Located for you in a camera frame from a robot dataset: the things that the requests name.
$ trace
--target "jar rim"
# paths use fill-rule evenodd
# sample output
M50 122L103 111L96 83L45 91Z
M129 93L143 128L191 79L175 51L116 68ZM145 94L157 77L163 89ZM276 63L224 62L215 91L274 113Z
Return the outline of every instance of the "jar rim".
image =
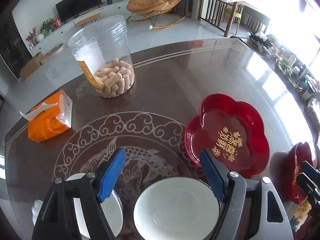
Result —
M103 41L110 37L116 37L126 28L126 20L123 15L115 15L98 20L77 31L68 41L68 47L79 49L93 41Z

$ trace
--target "orange lounge chair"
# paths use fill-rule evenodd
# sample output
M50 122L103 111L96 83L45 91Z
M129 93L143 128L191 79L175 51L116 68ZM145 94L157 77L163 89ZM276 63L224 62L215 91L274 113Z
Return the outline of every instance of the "orange lounge chair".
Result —
M157 17L160 14L166 13L170 11L174 6L176 6L181 0L129 0L127 5L127 10L131 12L128 17L128 22L139 22L144 20L150 20L152 26L151 29L161 29L165 27L169 27L183 20L185 17L180 17L180 19L176 20L173 23L164 25L164 26L155 26ZM131 17L136 15L142 15L145 19L141 20L129 20Z

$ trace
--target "flat screen tv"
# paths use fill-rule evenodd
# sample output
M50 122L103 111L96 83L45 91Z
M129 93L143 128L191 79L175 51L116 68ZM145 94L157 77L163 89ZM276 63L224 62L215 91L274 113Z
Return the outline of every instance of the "flat screen tv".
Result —
M101 0L63 0L56 4L62 22L102 4Z

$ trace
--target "metal bolt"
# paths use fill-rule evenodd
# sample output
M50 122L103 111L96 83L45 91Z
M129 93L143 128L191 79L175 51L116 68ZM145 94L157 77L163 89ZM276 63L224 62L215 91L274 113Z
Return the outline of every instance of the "metal bolt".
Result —
M93 178L96 174L93 171L90 171L89 173L87 173L87 177L88 178Z
M233 177L233 178L237 178L237 177L239 177L239 174L236 171L231 171L230 172L230 176Z
M262 178L262 181L264 182L264 183L270 183L271 182L271 179L269 178L269 177L263 177Z
M54 180L54 182L55 182L55 184L59 184L59 183L62 182L62 178L56 178L56 179Z

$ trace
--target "plastic jar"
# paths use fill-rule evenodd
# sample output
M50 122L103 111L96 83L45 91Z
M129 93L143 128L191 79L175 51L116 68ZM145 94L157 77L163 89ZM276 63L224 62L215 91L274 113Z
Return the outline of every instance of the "plastic jar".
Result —
M133 85L134 69L122 15L84 27L70 38L68 47L102 97L121 95Z

